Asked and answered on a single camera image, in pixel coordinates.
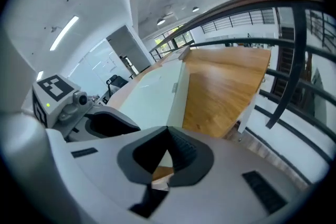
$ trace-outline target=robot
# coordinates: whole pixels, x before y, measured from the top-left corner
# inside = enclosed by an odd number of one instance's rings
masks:
[[[68,142],[112,137],[139,131],[127,116],[95,105],[80,87],[59,74],[33,84],[33,110],[45,128],[61,132]]]
[[[52,222],[283,222],[304,201],[252,152],[173,126],[140,130],[59,74],[35,82],[32,98],[35,117],[0,117],[0,150]],[[166,151],[174,175],[168,191],[156,190],[152,174]]]

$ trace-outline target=black metal railing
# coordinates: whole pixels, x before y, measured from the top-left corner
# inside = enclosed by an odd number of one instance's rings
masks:
[[[198,43],[198,44],[192,44],[192,45],[189,45],[189,46],[191,48],[198,48],[198,47],[204,47],[204,46],[210,46],[210,45],[216,45],[216,44],[231,45],[232,43],[249,44],[249,45],[268,44],[268,45],[271,45],[271,46],[277,45],[277,46],[283,47],[283,48],[293,48],[293,49],[295,49],[295,42],[292,41],[292,40],[272,39],[272,38],[231,38],[231,39],[222,39],[222,40],[215,40],[215,41],[203,42],[203,43]],[[331,53],[325,51],[324,49],[319,49],[319,48],[316,48],[316,47],[313,47],[313,46],[303,46],[303,47],[305,48],[305,51],[308,51],[308,52],[310,52],[312,54],[315,54],[315,55],[318,55],[318,56],[322,56],[322,57],[327,58],[327,59],[333,61],[334,63],[336,63],[336,55],[331,54]],[[302,70],[302,66],[299,67],[298,70],[296,70],[296,72],[298,74],[300,74],[301,70]],[[300,79],[299,76],[295,77],[295,79],[290,80],[291,74],[283,73],[283,72],[280,72],[280,71],[277,71],[277,70],[272,70],[272,69],[267,69],[266,74],[268,74],[270,76],[274,76],[274,77],[282,79],[282,80],[288,81],[286,88],[288,88],[288,85],[292,85],[291,90],[294,90],[296,86],[300,86],[302,88],[305,88],[307,90],[312,91],[314,94],[320,96],[321,98],[325,99],[326,101],[328,101],[331,104],[336,106],[335,96],[333,96],[332,94],[330,94],[327,91],[315,86],[314,84],[312,84],[308,81],[304,81],[304,80]],[[268,116],[270,118],[270,120],[271,119],[274,120],[274,124],[278,123],[278,124],[282,125],[287,130],[292,132],[294,135],[299,137],[307,145],[309,145],[323,159],[325,159],[326,162],[328,162],[328,163],[331,162],[330,157],[328,157],[327,154],[324,153],[322,149],[320,149],[314,142],[309,140],[306,136],[304,136],[302,133],[300,133],[294,127],[292,127],[288,123],[281,120],[280,116],[282,115],[284,110],[287,109],[290,112],[294,113],[295,115],[301,117],[307,123],[311,124],[312,126],[315,126],[317,129],[319,129],[324,134],[326,134],[335,143],[336,143],[336,133],[334,133],[329,127],[327,127],[325,124],[323,124],[321,121],[316,119],[311,114],[308,114],[307,112],[301,110],[299,107],[291,104],[289,102],[289,100],[290,100],[289,96],[284,98],[284,94],[283,94],[282,97],[278,97],[277,95],[272,94],[272,93],[267,92],[267,91],[264,91],[264,90],[260,90],[259,94],[266,97],[270,101],[278,104],[277,107],[279,107],[279,104],[281,103],[281,101],[283,103],[285,103],[285,105],[282,105],[279,109],[276,109],[274,113],[271,113],[271,112],[268,112],[268,111],[267,111],[267,113],[264,113],[266,116]],[[259,109],[258,106],[256,106],[255,109],[258,110],[259,112],[261,111],[261,109]]]
[[[201,25],[203,33],[233,28],[241,25],[274,24],[273,9],[259,9],[227,16]]]
[[[282,125],[291,131],[294,135],[304,141],[307,145],[312,147],[327,163],[331,162],[330,157],[328,157],[322,149],[320,149],[314,142],[309,140],[302,133],[298,132],[290,126],[288,123],[280,119],[281,115],[284,113],[285,109],[301,117],[307,123],[315,126],[325,135],[327,135],[334,143],[336,143],[336,133],[334,130],[331,130],[326,124],[322,123],[320,120],[316,119],[313,115],[307,113],[306,111],[301,110],[299,107],[290,103],[291,97],[294,94],[294,91],[297,86],[301,87],[304,90],[312,91],[314,94],[320,96],[322,99],[330,102],[332,105],[336,105],[335,96],[331,93],[326,92],[325,90],[317,87],[316,85],[310,83],[310,81],[304,81],[300,78],[300,74],[305,69],[305,54],[306,52],[318,55],[320,57],[326,58],[333,63],[336,63],[336,54],[334,49],[334,39],[336,38],[336,26],[333,24],[334,20],[329,20],[331,16],[325,14],[323,1],[322,0],[248,0],[249,3],[246,4],[245,0],[237,0],[236,2],[229,2],[228,4],[222,5],[219,8],[215,8],[206,14],[198,16],[196,19],[193,19],[191,22],[185,24],[181,27],[178,32],[171,34],[169,37],[165,38],[162,43],[166,43],[177,35],[180,35],[183,31],[188,31],[197,26],[203,26],[203,32],[207,31],[216,31],[218,29],[234,27],[234,16],[238,13],[241,18],[238,22],[254,24],[257,21],[254,20],[254,16],[251,13],[251,10],[261,10],[261,9],[272,9],[275,7],[291,7],[293,11],[294,18],[294,41],[286,39],[270,39],[270,38],[234,38],[234,39],[222,39],[216,41],[203,42],[198,44],[190,45],[191,48],[199,48],[208,45],[218,45],[223,44],[224,46],[231,46],[232,43],[237,44],[268,44],[268,45],[277,45],[279,47],[291,48],[293,49],[293,59],[291,64],[291,69],[289,74],[285,74],[276,70],[267,70],[267,74],[274,76],[276,78],[283,79],[287,81],[285,90],[281,97],[278,97],[270,92],[260,90],[260,95],[263,95],[270,101],[277,104],[277,107],[274,113],[269,111],[265,112],[265,109],[261,109],[256,106],[255,109],[259,112],[264,113],[269,117],[269,121],[266,124],[268,128],[272,128],[276,123]],[[265,17],[261,17],[262,23],[265,22]],[[307,45],[307,29],[309,32],[317,36],[321,44],[309,44]]]
[[[317,37],[328,52],[336,54],[336,25],[329,21],[330,16],[324,12],[306,10],[307,28]]]

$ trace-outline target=recessed light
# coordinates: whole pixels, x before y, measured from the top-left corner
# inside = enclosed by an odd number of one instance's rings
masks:
[[[161,24],[163,24],[165,21],[166,21],[166,20],[160,18],[160,19],[158,19],[157,24],[158,24],[158,25],[161,25]]]
[[[58,37],[55,39],[54,43],[52,44],[50,50],[55,50],[57,45],[60,43],[61,39],[63,38],[63,36],[67,33],[67,31],[69,31],[70,27],[73,26],[73,24],[75,22],[77,22],[78,17],[74,16],[70,22],[68,22],[68,24],[63,28],[63,30],[61,31],[61,33],[59,33]]]
[[[40,80],[40,79],[42,78],[42,75],[43,75],[43,71],[40,71],[40,72],[37,74],[36,81]]]

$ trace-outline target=desk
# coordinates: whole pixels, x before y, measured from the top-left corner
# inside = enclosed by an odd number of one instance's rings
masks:
[[[184,58],[190,72],[183,128],[223,137],[257,93],[270,59],[270,51],[229,47],[191,50]],[[117,91],[108,106],[118,109],[148,72],[162,59]]]

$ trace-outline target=staircase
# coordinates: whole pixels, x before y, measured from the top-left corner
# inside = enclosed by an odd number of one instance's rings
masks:
[[[280,39],[289,39],[294,40],[294,29],[290,27],[281,27],[281,37]],[[277,70],[286,74],[290,73],[290,69],[292,67],[293,61],[293,49],[289,48],[281,48],[279,47],[279,57],[278,57],[278,68]],[[287,81],[283,79],[275,78],[275,82],[273,84],[272,93],[282,97],[283,92],[285,91]],[[302,88],[296,88],[295,92],[290,100],[290,102],[294,105],[299,106],[302,99]]]

